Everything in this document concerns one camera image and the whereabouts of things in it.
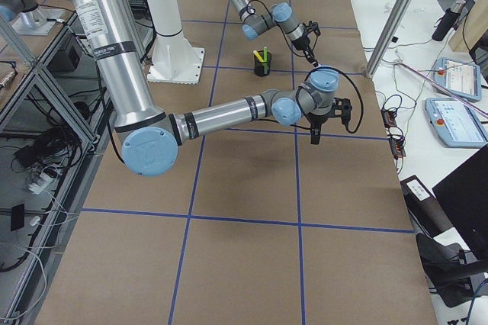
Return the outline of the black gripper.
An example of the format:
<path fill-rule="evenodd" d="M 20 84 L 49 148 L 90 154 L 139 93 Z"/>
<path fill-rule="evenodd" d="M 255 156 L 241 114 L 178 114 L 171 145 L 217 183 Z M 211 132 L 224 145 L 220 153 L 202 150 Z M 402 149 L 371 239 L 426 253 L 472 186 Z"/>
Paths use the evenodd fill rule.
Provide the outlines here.
<path fill-rule="evenodd" d="M 319 65 L 313 50 L 310 49 L 310 39 L 306 33 L 301 34 L 297 39 L 292 40 L 291 43 L 296 50 L 303 52 L 303 55 L 308 63 L 312 64 L 313 66 Z"/>
<path fill-rule="evenodd" d="M 330 119 L 327 114 L 307 114 L 307 120 L 310 123 L 310 143 L 318 145 L 321 139 L 322 125 Z"/>

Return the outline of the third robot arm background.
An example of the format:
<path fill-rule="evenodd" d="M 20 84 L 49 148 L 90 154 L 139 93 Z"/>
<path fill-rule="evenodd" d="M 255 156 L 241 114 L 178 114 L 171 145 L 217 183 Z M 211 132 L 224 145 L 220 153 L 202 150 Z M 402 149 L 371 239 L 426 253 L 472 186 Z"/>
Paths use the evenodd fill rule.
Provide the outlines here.
<path fill-rule="evenodd" d="M 42 8 L 37 0 L 1 0 L 1 17 L 19 35 L 48 35 L 64 12 L 59 8 Z"/>

